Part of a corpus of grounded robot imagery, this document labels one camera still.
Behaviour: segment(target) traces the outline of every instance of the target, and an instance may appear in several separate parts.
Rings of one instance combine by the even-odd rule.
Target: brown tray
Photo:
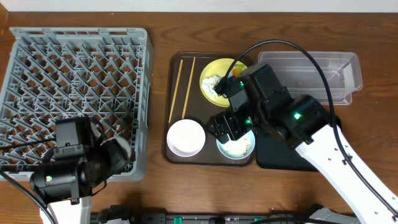
[[[193,58],[195,57],[195,66],[192,73],[192,82],[190,93],[188,96],[188,103],[185,111],[185,119],[192,119],[199,122],[203,127],[213,116],[219,112],[226,110],[224,107],[216,106],[210,103],[205,96],[203,96],[199,78],[202,70],[212,61],[219,58],[236,58],[237,54],[218,54],[218,53],[196,53],[196,52],[181,52],[170,61],[170,79],[167,88],[167,112],[166,112],[166,130],[163,146],[163,155],[171,163],[176,164],[196,164],[209,166],[245,166],[248,165],[254,157],[255,152],[244,159],[229,159],[222,155],[217,148],[216,139],[206,132],[206,143],[203,149],[196,155],[191,157],[180,157],[174,154],[167,146],[166,135],[167,131],[175,122],[181,120],[185,97],[188,89],[188,82],[191,74]],[[180,80],[177,88],[177,96],[175,97],[174,109],[172,118],[169,123],[170,109],[172,105],[172,98],[174,94],[175,84],[177,82],[178,71],[180,68],[180,61],[183,60],[182,69],[180,73]],[[252,65],[248,58],[241,60],[247,66]]]

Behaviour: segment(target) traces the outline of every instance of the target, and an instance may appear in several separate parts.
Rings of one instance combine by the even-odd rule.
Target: white wall
[[[0,0],[8,11],[398,12],[398,0]]]

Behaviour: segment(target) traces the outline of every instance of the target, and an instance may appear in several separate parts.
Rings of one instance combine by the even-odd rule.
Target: dish rack
[[[54,138],[55,120],[93,116],[107,137],[132,148],[110,181],[144,177],[154,49],[141,28],[11,27],[13,45],[0,101],[0,146]],[[55,142],[1,152],[0,169],[28,181]]]

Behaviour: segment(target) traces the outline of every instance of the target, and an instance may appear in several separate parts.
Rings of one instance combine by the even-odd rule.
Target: wooden table
[[[173,165],[160,153],[172,55],[180,51],[238,53],[266,39],[290,40],[306,50],[358,54],[364,87],[354,93],[351,105],[337,106],[336,112],[356,152],[398,194],[398,14],[13,12],[6,26],[148,30],[155,65],[147,174],[136,183],[110,183],[93,198],[93,211],[126,204],[137,212],[144,208],[185,213],[299,212],[320,203],[338,213],[352,213],[319,173],[265,170],[255,162],[243,168]],[[1,76],[13,41],[9,31],[0,36]],[[292,49],[268,45],[253,52],[253,59],[262,50]],[[1,223],[41,222],[36,205],[9,183],[0,183],[0,196]]]

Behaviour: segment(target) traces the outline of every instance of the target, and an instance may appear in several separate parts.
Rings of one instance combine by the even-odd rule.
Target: chopsticks
[[[181,74],[182,62],[183,62],[183,60],[181,59],[181,61],[180,61],[180,68],[179,68],[179,70],[178,70],[178,75],[177,75],[177,82],[176,82],[176,84],[175,84],[175,89],[174,89],[174,96],[173,96],[173,102],[172,102],[172,109],[171,109],[171,111],[170,111],[170,116],[169,116],[169,122],[171,122],[171,120],[172,120],[173,109],[174,109],[174,103],[175,103],[175,96],[177,96],[178,83],[180,82],[180,74]]]
[[[185,117],[185,110],[187,109],[189,90],[191,89],[193,68],[194,68],[194,66],[195,66],[195,59],[196,59],[196,57],[193,58],[193,62],[192,62],[191,75],[190,75],[190,77],[189,77],[187,95],[185,96],[184,109],[183,109],[183,111],[182,111],[182,119],[184,119],[184,117]]]

